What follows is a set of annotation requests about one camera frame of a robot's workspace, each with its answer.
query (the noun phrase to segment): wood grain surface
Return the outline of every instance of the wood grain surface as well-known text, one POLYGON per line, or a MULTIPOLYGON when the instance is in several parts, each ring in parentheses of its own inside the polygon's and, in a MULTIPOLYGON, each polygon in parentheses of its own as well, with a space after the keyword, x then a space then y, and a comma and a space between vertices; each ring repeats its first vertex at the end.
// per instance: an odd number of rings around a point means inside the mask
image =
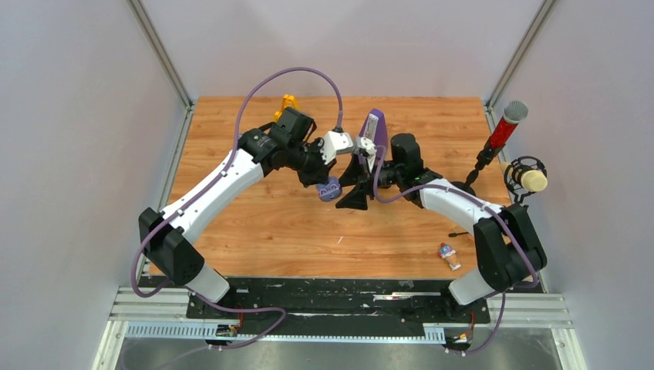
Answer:
MULTIPOLYGON (((179 199, 227 155, 242 98, 201 98, 184 146, 170 196, 179 199)), ((335 123, 332 97, 298 97, 300 110, 323 135, 335 123)), ((241 131, 270 122, 281 98, 255 98, 245 110, 241 131)), ((343 128, 356 136, 372 108, 386 116, 389 138, 412 133, 425 164, 448 180, 464 180, 489 135, 479 99, 344 98, 343 128)), ((332 174, 340 176, 349 156, 340 156, 332 174)), ((474 184, 477 195, 509 204, 497 161, 474 184)), ((397 188, 383 190, 389 197, 397 188)), ((205 230, 195 247, 223 275, 334 278, 456 278, 476 266, 474 241, 456 224, 404 199, 369 202, 369 210, 337 210, 323 203, 314 187, 305 189, 295 172, 275 171, 232 202, 205 230), (441 242, 457 250, 463 267, 451 271, 438 255, 441 242)))

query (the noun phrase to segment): metal corner post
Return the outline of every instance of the metal corner post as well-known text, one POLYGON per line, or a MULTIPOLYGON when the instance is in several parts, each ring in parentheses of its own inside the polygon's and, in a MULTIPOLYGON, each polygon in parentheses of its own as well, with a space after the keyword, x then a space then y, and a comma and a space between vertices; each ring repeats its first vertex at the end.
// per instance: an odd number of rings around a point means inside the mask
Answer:
POLYGON ((147 37, 147 41, 150 43, 150 46, 152 46, 154 54, 159 59, 164 72, 170 79, 170 83, 173 84, 175 92, 180 97, 182 104, 184 104, 187 110, 190 110, 190 108, 193 106, 193 100, 190 98, 188 91, 184 87, 184 84, 182 83, 179 74, 177 74, 177 70, 175 70, 172 61, 170 61, 170 57, 168 56, 168 53, 166 53, 164 44, 159 39, 157 31, 154 29, 154 26, 147 14, 145 7, 143 6, 143 3, 141 0, 126 1, 130 8, 132 8, 134 18, 136 18, 136 20, 139 22, 143 33, 147 37))
POLYGON ((558 0, 544 0, 541 4, 541 7, 536 12, 536 16, 531 21, 531 24, 527 28, 527 32, 524 34, 522 40, 517 46, 513 56, 507 68, 502 73, 500 80, 497 81, 497 85, 493 89, 493 92, 490 94, 488 101, 486 101, 487 110, 493 110, 497 103, 500 101, 500 98, 506 91, 511 78, 515 74, 518 66, 522 62, 522 59, 527 55, 527 51, 531 47, 531 44, 536 39, 536 36, 540 32, 545 20, 551 13, 551 10, 554 8, 554 5, 558 0))

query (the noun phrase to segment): red microphone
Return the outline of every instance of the red microphone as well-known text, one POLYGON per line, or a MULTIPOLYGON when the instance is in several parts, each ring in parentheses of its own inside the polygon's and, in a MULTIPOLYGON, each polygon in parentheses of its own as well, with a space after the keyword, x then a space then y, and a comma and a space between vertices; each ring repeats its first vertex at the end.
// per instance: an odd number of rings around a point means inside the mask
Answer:
POLYGON ((499 152, 507 143, 509 136, 511 136, 517 125, 527 118, 527 114, 529 114, 527 104, 520 100, 514 100, 513 102, 508 103, 507 106, 504 107, 504 115, 502 115, 502 119, 500 119, 500 122, 495 126, 495 130, 488 138, 484 149, 490 147, 495 154, 497 154, 497 152, 499 152))

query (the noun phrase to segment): wall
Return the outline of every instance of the wall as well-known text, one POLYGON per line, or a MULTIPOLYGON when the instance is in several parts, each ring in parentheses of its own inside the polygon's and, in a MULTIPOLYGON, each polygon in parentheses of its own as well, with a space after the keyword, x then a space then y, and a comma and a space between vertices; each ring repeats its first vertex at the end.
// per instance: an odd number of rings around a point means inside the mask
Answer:
POLYGON ((530 105, 511 157, 543 160, 530 213, 588 368, 651 368, 654 3, 561 0, 499 107, 530 105))
POLYGON ((125 1, 3 2, 0 368, 91 367, 183 110, 125 1))
MULTIPOLYGON (((347 96, 488 97, 541 0, 144 0, 189 93, 242 96, 311 66, 347 96)), ((329 96, 304 73, 261 90, 329 96)))

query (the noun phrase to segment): toy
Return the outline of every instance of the toy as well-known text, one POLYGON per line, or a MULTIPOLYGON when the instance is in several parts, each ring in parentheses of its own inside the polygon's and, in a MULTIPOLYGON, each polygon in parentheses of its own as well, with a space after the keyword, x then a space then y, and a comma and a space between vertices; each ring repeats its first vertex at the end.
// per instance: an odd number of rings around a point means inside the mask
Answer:
POLYGON ((441 243, 439 254, 441 258, 450 264, 452 271, 458 270, 461 267, 457 252, 449 244, 441 243))

